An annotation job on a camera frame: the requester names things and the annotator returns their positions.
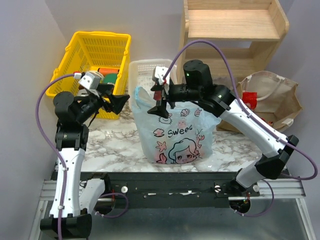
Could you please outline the light blue plastic bag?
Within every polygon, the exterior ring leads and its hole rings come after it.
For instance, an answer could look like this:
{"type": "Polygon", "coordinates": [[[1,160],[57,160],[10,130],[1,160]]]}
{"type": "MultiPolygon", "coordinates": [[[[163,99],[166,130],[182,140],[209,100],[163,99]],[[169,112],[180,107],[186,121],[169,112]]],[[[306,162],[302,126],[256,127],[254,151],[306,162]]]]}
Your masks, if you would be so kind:
{"type": "Polygon", "coordinates": [[[144,155],[157,164],[184,165],[212,155],[214,130],[220,118],[191,102],[168,108],[168,118],[148,114],[156,102],[138,86],[131,110],[144,155]]]}

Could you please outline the brown burlap tote bag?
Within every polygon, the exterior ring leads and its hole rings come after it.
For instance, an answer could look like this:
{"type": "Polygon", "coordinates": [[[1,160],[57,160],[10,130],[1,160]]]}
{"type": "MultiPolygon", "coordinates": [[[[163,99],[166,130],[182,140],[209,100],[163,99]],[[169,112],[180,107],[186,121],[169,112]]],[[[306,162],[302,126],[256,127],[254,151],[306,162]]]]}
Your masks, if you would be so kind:
{"type": "Polygon", "coordinates": [[[257,106],[252,110],[264,122],[274,122],[274,129],[284,132],[302,111],[296,90],[298,83],[270,71],[259,71],[236,84],[242,100],[243,92],[257,92],[257,106]]]}

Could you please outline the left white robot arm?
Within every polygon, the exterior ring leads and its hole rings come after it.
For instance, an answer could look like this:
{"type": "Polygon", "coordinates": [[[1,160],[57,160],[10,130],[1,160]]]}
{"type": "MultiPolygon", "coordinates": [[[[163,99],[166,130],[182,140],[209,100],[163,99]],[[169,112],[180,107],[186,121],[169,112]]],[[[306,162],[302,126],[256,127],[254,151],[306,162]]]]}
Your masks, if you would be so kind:
{"type": "Polygon", "coordinates": [[[107,177],[91,177],[80,190],[81,168],[85,158],[89,128],[85,121],[100,109],[119,114],[130,96],[113,95],[110,85],[99,84],[86,96],[74,96],[69,91],[53,99],[58,118],[55,142],[50,146],[57,153],[57,179],[54,201],[49,217],[40,222],[40,229],[57,240],[86,239],[91,234],[92,212],[100,197],[127,199],[114,192],[107,177]]]}

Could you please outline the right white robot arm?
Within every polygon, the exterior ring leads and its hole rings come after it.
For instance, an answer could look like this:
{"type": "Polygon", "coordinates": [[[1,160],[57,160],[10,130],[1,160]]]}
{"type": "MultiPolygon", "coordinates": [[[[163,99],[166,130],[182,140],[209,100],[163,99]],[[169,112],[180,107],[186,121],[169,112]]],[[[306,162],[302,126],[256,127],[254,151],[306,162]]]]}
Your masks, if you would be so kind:
{"type": "Polygon", "coordinates": [[[231,124],[261,150],[260,160],[240,169],[228,184],[228,191],[233,194],[244,192],[254,183],[263,180],[276,180],[282,173],[299,139],[286,136],[273,129],[261,118],[248,109],[236,94],[228,87],[214,84],[210,68],[201,60],[190,60],[183,66],[186,79],[184,84],[174,84],[164,66],[153,70],[153,92],[159,92],[156,105],[148,114],[167,119],[167,105],[175,107],[177,102],[192,102],[204,111],[231,124]]]}

